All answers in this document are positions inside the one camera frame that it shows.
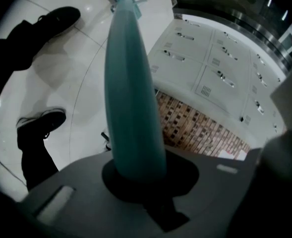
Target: brick-patterned panel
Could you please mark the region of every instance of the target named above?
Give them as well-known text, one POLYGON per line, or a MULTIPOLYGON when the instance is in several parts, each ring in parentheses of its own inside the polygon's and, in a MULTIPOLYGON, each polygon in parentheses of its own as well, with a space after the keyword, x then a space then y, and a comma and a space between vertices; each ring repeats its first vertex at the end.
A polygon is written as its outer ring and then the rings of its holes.
POLYGON ((249 151, 246 142, 183 102, 160 91, 157 102, 165 144, 215 157, 221 150, 235 158, 240 150, 249 151))

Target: black pants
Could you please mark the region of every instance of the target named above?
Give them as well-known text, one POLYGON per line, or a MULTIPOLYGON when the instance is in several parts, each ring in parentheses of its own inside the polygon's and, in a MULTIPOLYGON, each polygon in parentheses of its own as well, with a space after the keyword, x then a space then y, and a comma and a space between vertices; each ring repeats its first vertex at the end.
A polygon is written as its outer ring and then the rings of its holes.
POLYGON ((45 148, 43 139, 24 140, 21 150, 21 167, 28 191, 58 172, 45 148))

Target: white tiled floor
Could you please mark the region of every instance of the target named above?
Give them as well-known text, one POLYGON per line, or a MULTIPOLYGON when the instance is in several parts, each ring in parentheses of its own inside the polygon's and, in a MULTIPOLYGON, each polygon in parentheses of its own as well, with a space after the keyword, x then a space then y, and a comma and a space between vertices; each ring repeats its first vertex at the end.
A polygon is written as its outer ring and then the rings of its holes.
MULTIPOLYGON (((59 169, 77 159, 105 150, 100 133, 107 127, 104 107, 104 60, 112 20, 112 0, 16 0, 0 24, 6 38, 23 19, 34 23, 57 7, 74 6, 81 19, 66 35, 53 38, 27 71, 15 72, 6 84, 0 106, 0 160, 24 180, 15 124, 19 117, 48 107, 64 107, 67 119, 45 141, 59 169)), ((149 52, 173 19, 170 0, 139 5, 140 30, 149 52)), ((17 201, 24 185, 0 166, 0 189, 17 201)))

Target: person's leg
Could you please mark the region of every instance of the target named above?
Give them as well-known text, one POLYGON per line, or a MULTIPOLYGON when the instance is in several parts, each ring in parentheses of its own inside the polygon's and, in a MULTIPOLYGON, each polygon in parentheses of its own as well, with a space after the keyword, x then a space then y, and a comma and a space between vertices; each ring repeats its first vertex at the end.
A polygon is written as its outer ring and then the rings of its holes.
POLYGON ((63 109, 51 109, 32 118, 19 119, 17 143, 18 148, 22 150, 21 167, 28 190, 58 172, 43 139, 60 127, 65 119, 63 109))

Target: black cable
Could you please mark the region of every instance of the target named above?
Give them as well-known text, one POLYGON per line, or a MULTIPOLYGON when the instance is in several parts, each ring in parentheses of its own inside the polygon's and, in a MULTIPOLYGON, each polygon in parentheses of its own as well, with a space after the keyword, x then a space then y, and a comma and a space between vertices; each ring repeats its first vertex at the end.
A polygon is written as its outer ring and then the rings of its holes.
POLYGON ((27 184, 24 183, 24 181, 22 179, 20 179, 18 176, 16 176, 8 167, 6 167, 1 161, 0 164, 2 165, 3 168, 5 168, 13 177, 15 177, 16 179, 18 179, 24 186, 27 187, 27 184))

